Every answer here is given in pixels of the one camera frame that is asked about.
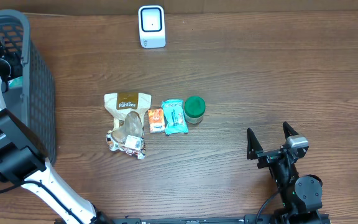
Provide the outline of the teal snack packet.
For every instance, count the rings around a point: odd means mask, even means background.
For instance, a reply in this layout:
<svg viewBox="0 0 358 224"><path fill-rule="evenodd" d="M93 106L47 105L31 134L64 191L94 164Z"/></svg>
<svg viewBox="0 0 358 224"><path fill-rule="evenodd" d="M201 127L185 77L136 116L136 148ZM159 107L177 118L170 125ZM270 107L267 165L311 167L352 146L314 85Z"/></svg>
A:
<svg viewBox="0 0 358 224"><path fill-rule="evenodd" d="M162 101L161 107L166 120L166 135L188 133L188 126L184 118L183 100Z"/></svg>

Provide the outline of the beige granola bag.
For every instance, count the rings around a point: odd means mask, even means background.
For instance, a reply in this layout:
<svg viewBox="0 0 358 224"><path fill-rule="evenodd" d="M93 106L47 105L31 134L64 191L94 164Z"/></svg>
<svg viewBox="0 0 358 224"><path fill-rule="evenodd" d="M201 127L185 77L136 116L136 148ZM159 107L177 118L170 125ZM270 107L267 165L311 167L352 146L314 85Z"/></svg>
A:
<svg viewBox="0 0 358 224"><path fill-rule="evenodd" d="M152 97L145 93L108 93L104 107L113 116L113 128L106 133L112 152L123 152L139 160L145 158L144 117Z"/></svg>

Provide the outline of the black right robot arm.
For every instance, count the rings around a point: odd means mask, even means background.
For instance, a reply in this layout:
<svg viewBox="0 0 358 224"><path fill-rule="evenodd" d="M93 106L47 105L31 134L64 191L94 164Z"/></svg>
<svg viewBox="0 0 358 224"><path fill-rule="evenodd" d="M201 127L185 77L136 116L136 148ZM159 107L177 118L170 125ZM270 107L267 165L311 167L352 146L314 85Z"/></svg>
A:
<svg viewBox="0 0 358 224"><path fill-rule="evenodd" d="M258 223L266 206L277 196L283 208L274 211L269 223L324 223L319 214L323 206L323 182L316 175L299 176L295 163L303 158L309 141L296 132L287 122L283 123L285 143L279 149L264 151L253 130L247 129L247 159L257 160L259 169L268 168L277 191L259 208L255 222Z"/></svg>

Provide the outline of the small teal white box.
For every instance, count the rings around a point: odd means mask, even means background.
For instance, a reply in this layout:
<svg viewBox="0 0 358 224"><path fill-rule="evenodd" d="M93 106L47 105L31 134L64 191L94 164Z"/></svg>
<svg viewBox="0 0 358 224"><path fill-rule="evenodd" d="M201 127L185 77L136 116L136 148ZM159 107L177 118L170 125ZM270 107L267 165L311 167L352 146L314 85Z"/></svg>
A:
<svg viewBox="0 0 358 224"><path fill-rule="evenodd" d="M8 81L9 88L22 88L23 77L17 77Z"/></svg>

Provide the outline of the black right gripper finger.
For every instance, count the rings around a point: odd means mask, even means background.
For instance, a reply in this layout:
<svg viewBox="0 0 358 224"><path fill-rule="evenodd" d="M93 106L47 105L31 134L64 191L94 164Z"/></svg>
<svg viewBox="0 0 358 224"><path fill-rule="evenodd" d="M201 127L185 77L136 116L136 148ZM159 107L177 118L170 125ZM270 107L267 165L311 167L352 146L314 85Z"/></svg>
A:
<svg viewBox="0 0 358 224"><path fill-rule="evenodd" d="M283 122L283 132L285 135L285 139L289 138L290 136L299 135L286 121Z"/></svg>
<svg viewBox="0 0 358 224"><path fill-rule="evenodd" d="M257 140L253 130L247 129L247 159L258 159L258 154L263 152L263 148Z"/></svg>

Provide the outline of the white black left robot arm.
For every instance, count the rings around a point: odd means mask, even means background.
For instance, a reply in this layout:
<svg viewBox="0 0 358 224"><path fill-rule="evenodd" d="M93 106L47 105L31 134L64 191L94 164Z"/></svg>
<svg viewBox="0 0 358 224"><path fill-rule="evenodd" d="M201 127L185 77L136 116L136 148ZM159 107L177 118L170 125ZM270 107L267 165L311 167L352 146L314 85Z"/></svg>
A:
<svg viewBox="0 0 358 224"><path fill-rule="evenodd" d="M22 187L58 213L62 223L111 223L59 176L41 140L7 109L3 94L15 76L12 55L0 37L0 181L12 183L0 194Z"/></svg>

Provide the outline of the orange snack packet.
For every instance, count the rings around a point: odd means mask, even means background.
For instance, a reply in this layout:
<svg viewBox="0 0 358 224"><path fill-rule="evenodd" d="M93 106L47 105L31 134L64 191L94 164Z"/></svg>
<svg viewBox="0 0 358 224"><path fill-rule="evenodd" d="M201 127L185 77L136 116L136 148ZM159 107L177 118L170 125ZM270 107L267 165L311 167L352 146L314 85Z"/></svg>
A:
<svg viewBox="0 0 358 224"><path fill-rule="evenodd" d="M150 134L165 132L165 118L163 109L148 110Z"/></svg>

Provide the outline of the green lid jar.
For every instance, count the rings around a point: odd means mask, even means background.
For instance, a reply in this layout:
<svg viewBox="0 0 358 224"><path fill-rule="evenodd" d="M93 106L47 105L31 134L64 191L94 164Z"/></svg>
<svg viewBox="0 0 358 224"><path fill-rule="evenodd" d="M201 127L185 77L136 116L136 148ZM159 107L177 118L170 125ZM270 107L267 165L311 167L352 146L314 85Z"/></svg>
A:
<svg viewBox="0 0 358 224"><path fill-rule="evenodd" d="M199 96L191 96L185 101L184 112L188 123L198 124L202 122L206 110L204 99Z"/></svg>

